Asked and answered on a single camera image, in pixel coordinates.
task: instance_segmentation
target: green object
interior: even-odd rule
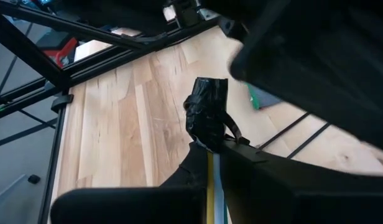
[[[255,110],[259,110],[259,100],[254,93],[254,89],[249,84],[247,84],[247,86],[248,86],[249,94],[251,95],[252,106],[254,107]]]
[[[0,106],[0,112],[4,111],[4,107]]]
[[[226,200],[224,199],[224,212],[223,212],[223,224],[228,224],[228,206],[226,205]]]

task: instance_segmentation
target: hardwood floor plank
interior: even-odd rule
[[[147,185],[136,94],[119,102],[121,187]]]
[[[71,93],[74,94],[74,99],[66,112],[68,113],[68,119],[66,130],[63,130],[65,137],[62,142],[64,150],[60,173],[57,177],[60,179],[58,184],[58,195],[76,188],[80,163],[85,89],[86,84],[82,83],[71,90]]]
[[[263,112],[269,114],[275,127],[279,131],[305,113],[288,103],[281,103],[266,108]],[[288,152],[280,154],[280,156],[288,156],[325,123],[326,122],[313,115],[305,118],[282,136],[282,140],[289,150]],[[383,167],[379,161],[363,147],[361,142],[334,126],[330,126],[321,133],[293,159],[344,172],[383,175]]]
[[[153,145],[150,136],[149,105],[146,103],[144,85],[135,86],[137,114],[141,131],[144,169],[146,173],[146,186],[154,186],[153,180]]]
[[[135,86],[144,84],[152,79],[153,74],[150,67],[150,57],[151,55],[146,55],[131,62],[134,69]]]
[[[179,140],[182,139],[178,113],[164,77],[154,78],[145,83],[146,100],[150,108],[150,137],[152,138],[152,161],[154,184],[160,185],[179,165]]]
[[[80,178],[76,182],[77,189],[91,188],[93,177],[91,175]]]
[[[131,63],[121,65],[114,70],[117,81],[118,100],[124,99],[128,92],[132,93],[135,91],[134,88],[134,76],[133,66]]]
[[[99,79],[86,82],[78,180],[92,177],[99,159]]]
[[[118,84],[113,71],[98,78],[98,161],[96,172],[93,175],[93,186],[119,187],[121,183],[121,149],[116,88]]]

